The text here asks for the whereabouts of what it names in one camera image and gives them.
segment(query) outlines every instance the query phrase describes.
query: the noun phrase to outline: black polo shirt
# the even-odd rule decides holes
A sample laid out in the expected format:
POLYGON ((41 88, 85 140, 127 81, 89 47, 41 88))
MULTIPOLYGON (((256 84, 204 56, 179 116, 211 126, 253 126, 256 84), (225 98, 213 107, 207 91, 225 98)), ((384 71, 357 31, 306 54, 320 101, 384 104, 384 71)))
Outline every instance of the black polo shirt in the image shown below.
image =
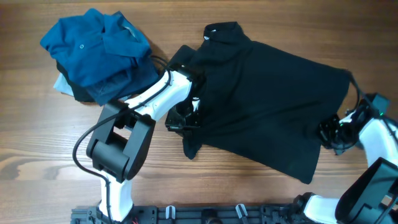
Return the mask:
POLYGON ((206 75, 201 128, 183 139, 185 155, 207 144, 309 184, 320 152, 315 131, 340 107, 348 72, 251 41, 237 22, 208 25, 204 38, 172 59, 206 75))

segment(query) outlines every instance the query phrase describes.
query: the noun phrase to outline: wooden table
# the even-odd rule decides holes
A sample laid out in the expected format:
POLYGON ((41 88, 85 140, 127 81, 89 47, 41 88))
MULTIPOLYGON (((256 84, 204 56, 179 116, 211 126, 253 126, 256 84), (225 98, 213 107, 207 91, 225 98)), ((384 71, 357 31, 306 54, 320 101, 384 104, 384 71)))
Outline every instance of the wooden table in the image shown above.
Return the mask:
MULTIPOLYGON (((100 199, 99 180, 76 168, 71 153, 101 108, 52 88, 55 61, 39 45, 59 17, 91 7, 107 14, 122 11, 148 36, 154 53, 167 58, 182 44, 199 47, 207 24, 238 21, 252 40, 351 70, 364 91, 392 100, 388 115, 398 118, 395 1, 5 2, 20 4, 0 5, 0 223, 69 223, 71 208, 100 199)), ((340 114, 354 101, 350 88, 340 114)), ((79 159, 90 166, 84 146, 86 141, 79 159)), ((305 185, 212 147, 190 161, 181 138, 161 121, 134 178, 132 197, 137 205, 158 206, 290 202, 304 192, 339 197, 366 167, 359 149, 342 156, 322 149, 313 182, 305 185)))

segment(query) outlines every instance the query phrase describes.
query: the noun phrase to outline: black cable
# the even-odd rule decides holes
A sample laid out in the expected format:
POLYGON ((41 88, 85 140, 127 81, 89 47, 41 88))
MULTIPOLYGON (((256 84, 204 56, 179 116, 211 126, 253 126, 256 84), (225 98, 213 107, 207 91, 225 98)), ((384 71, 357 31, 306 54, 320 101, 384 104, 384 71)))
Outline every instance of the black cable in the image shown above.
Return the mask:
POLYGON ((374 224, 380 224, 384 217, 386 217, 386 215, 392 210, 392 208, 394 207, 394 205, 397 203, 398 201, 398 197, 396 195, 394 195, 394 197, 391 199, 390 204, 388 205, 387 209, 385 209, 381 215, 379 216, 379 218, 377 218, 377 220, 374 222, 374 224))
POLYGON ((350 73, 350 79, 352 84, 355 86, 356 91, 359 95, 361 95, 363 97, 363 99, 368 103, 368 105, 371 107, 371 109, 373 110, 373 118, 376 119, 380 119, 384 122, 384 124, 386 125, 386 128, 389 132, 389 134, 392 136, 392 138, 395 140, 396 144, 398 145, 398 139, 397 136, 395 134, 395 132, 390 128, 390 126, 388 125, 388 122, 386 121, 386 118, 383 114, 379 113, 379 109, 377 109, 373 103, 369 100, 369 98, 366 96, 366 94, 359 88, 358 83, 355 81, 354 76, 352 76, 352 74, 350 73))
POLYGON ((165 64, 168 64, 168 63, 169 63, 168 61, 166 61, 165 59, 163 59, 163 58, 161 58, 161 57, 159 57, 159 56, 157 56, 157 55, 151 55, 150 57, 151 57, 151 58, 159 59, 159 60, 161 60, 162 62, 164 62, 165 64))
POLYGON ((139 103, 137 106, 132 107, 132 108, 129 108, 129 109, 124 110, 124 111, 122 111, 122 112, 119 112, 119 113, 117 113, 117 114, 114 114, 114 115, 112 115, 112 116, 109 116, 109 117, 105 118, 104 120, 102 120, 102 121, 96 123, 94 126, 92 126, 90 129, 88 129, 84 134, 82 134, 82 135, 80 136, 80 138, 77 140, 75 146, 73 147, 72 158, 73 158, 73 161, 75 162, 76 166, 79 167, 81 170, 83 170, 83 171, 89 173, 89 174, 92 174, 92 175, 95 175, 95 176, 97 176, 97 177, 102 178, 102 179, 105 181, 105 187, 106 187, 106 210, 107 210, 107 212, 108 212, 109 224, 113 224, 112 215, 111 215, 111 207, 110 207, 110 205, 109 205, 109 204, 110 204, 110 202, 109 202, 109 201, 110 201, 110 192, 109 192, 109 191, 110 191, 110 189, 109 189, 109 184, 110 184, 110 182, 109 182, 108 178, 106 178, 104 175, 102 175, 102 174, 100 174, 100 173, 97 173, 97 172, 94 172, 94 171, 92 171, 92 170, 89 170, 89 169, 87 169, 86 167, 83 167, 83 166, 80 164, 80 162, 78 161, 78 159, 77 159, 77 150, 78 150, 79 145, 81 144, 81 142, 84 140, 84 138, 86 138, 86 137, 87 137, 91 132, 93 132, 95 129, 97 129, 97 128, 99 128, 101 125, 104 125, 105 123, 111 121, 112 119, 115 119, 115 118, 118 118, 118 117, 120 117, 120 116, 124 116, 124 115, 126 115, 126 114, 129 114, 129 113, 133 112, 134 110, 140 108, 141 106, 144 106, 144 105, 145 105, 146 103, 148 103, 150 100, 152 100, 152 99, 155 98, 157 95, 159 95, 160 93, 162 93, 162 92, 170 85, 171 77, 172 77, 172 76, 171 76, 169 67, 166 66, 166 65, 164 65, 163 63, 157 61, 157 60, 154 60, 154 62, 159 63, 159 64, 160 64, 161 66, 163 66, 164 69, 167 71, 168 76, 169 76, 169 79, 167 80, 166 84, 165 84, 159 91, 157 91, 156 93, 154 93, 154 94, 153 94, 152 96, 150 96, 148 99, 146 99, 146 100, 144 100, 143 102, 139 103))
POLYGON ((398 122, 397 122, 397 121, 394 121, 393 119, 389 118, 389 117, 386 116, 386 115, 383 115, 383 118, 384 118, 388 123, 394 125, 395 127, 398 127, 398 122))

